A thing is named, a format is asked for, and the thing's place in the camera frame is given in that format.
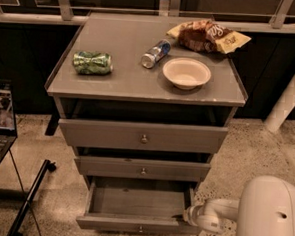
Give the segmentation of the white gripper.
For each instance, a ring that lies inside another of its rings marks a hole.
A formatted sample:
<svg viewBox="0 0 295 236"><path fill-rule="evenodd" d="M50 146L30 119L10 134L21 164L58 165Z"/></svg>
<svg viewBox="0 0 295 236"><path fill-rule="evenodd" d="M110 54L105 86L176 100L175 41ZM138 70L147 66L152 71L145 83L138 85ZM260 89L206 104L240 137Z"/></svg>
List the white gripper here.
<svg viewBox="0 0 295 236"><path fill-rule="evenodd" d="M207 200L203 205L190 206L184 210L183 220L191 226L220 235L224 233L222 213L227 206L219 199Z"/></svg>

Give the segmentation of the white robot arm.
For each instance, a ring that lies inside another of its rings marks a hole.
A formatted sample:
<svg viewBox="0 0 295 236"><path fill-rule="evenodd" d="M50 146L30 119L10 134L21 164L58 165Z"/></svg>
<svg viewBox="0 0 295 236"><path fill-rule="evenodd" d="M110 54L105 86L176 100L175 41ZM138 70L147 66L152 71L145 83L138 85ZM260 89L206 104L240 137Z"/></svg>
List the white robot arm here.
<svg viewBox="0 0 295 236"><path fill-rule="evenodd" d="M235 236L295 236L295 186L269 175L251 179L240 199L206 200L184 210L191 226L221 234L224 223L236 223Z"/></svg>

